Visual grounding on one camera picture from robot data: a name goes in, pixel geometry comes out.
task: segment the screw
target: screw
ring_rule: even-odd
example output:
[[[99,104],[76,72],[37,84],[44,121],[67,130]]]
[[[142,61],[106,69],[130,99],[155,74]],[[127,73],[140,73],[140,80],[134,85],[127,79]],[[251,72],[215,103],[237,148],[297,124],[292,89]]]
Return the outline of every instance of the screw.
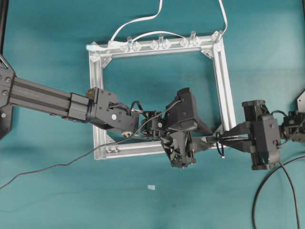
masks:
[[[6,83],[10,83],[10,82],[11,82],[11,79],[10,79],[9,77],[6,77],[6,78],[5,78],[5,82],[6,82]]]
[[[9,94],[9,92],[7,90],[2,91],[2,95],[7,96],[8,94]]]

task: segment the aluminum frame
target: aluminum frame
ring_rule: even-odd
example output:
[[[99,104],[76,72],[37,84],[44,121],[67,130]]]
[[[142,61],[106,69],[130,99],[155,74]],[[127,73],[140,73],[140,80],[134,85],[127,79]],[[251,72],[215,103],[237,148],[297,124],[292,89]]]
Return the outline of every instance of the aluminum frame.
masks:
[[[104,89],[103,69],[115,58],[159,55],[181,52],[201,52],[213,61],[216,88],[222,124],[215,130],[223,133],[236,126],[230,79],[221,33],[216,31],[209,36],[190,36],[190,38],[161,39],[159,41],[143,41],[124,43],[124,46],[108,44],[98,45],[93,42],[87,45],[89,50],[90,83],[92,87]],[[115,142],[106,132],[93,126],[94,147]],[[94,152],[94,159],[142,156],[165,153],[160,141],[129,143],[101,147]]]

